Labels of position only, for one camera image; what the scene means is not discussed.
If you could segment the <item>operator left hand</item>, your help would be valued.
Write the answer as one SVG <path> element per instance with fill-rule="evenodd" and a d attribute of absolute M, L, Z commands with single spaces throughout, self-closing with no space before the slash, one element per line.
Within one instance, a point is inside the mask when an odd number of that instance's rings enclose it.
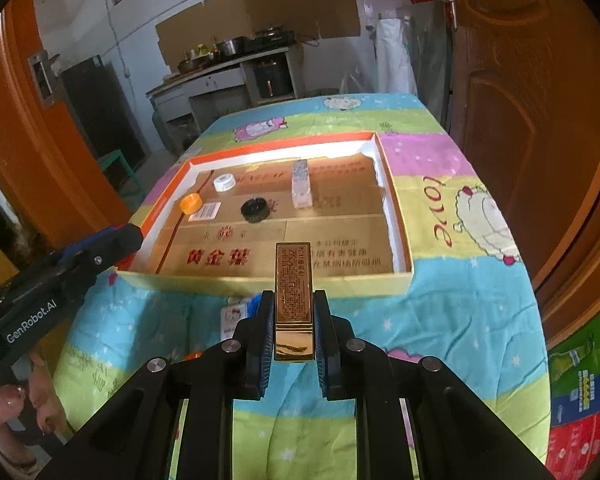
<path fill-rule="evenodd" d="M 68 437 L 67 417 L 55 390 L 50 368 L 38 350 L 29 352 L 31 373 L 27 385 L 0 387 L 0 465 L 12 479 L 34 479 L 48 462 L 38 458 L 20 442 L 8 426 L 30 401 L 35 409 L 35 425 L 44 436 Z"/>

